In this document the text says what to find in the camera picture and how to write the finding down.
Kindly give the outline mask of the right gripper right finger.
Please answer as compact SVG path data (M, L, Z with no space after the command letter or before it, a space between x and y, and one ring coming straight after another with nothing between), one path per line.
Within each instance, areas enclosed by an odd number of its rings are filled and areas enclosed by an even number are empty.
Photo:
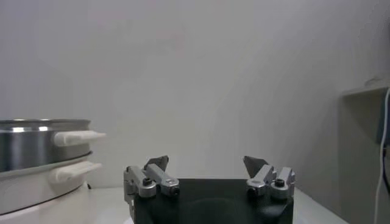
M246 180L247 195L250 198L266 194L276 200L289 200L294 197L296 175L292 168L283 167L277 174L274 166L264 159L244 156L243 162L250 176Z

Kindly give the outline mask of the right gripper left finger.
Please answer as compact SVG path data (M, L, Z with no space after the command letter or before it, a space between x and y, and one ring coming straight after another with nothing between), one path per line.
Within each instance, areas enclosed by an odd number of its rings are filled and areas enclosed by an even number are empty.
M123 172L124 200L135 210L135 199L154 198L158 191L171 200L180 196L180 182L166 173L168 155L151 158L143 167L127 166Z

